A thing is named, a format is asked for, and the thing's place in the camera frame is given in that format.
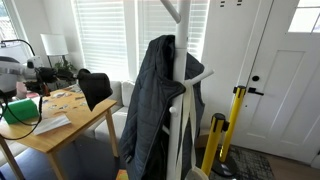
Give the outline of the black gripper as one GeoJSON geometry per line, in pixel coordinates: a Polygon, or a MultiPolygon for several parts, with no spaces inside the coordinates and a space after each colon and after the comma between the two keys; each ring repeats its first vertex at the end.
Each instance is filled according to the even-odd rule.
{"type": "Polygon", "coordinates": [[[76,79],[76,75],[74,73],[64,69],[38,67],[35,69],[35,72],[37,78],[45,83],[54,83],[58,80],[65,80],[67,82],[71,82],[76,79]]]}

